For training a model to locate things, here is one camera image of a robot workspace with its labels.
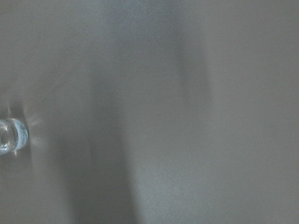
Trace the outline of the clear glass beaker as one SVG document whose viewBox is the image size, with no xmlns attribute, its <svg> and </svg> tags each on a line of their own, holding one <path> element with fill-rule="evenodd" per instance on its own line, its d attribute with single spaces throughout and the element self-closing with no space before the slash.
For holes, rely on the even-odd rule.
<svg viewBox="0 0 299 224">
<path fill-rule="evenodd" d="M 29 140 L 27 126 L 19 119 L 0 120 L 0 155 L 23 148 Z"/>
</svg>

